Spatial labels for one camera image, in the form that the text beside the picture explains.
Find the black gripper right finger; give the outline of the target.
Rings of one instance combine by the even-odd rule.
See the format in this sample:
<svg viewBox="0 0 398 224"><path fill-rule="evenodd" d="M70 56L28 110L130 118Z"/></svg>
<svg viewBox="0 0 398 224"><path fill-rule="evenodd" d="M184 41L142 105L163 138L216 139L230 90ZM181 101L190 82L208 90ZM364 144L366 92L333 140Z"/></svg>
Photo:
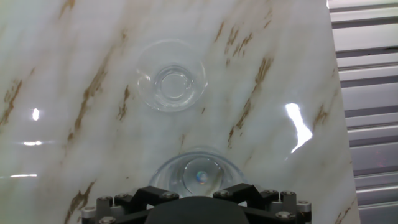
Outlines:
<svg viewBox="0 0 398 224"><path fill-rule="evenodd" d="M297 194L272 189L258 191L254 185L237 184L213 193L213 198L239 206L249 223L308 224L312 222L312 204L298 201Z"/></svg>

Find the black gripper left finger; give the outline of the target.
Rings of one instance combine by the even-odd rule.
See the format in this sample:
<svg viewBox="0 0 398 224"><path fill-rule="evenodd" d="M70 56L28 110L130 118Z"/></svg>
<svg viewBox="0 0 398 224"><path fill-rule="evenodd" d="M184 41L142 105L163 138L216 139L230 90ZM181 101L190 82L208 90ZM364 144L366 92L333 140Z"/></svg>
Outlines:
<svg viewBox="0 0 398 224"><path fill-rule="evenodd" d="M179 194L153 186L139 188L134 194L120 193L101 196L94 206L82 210L82 224L144 223L153 207L178 200Z"/></svg>

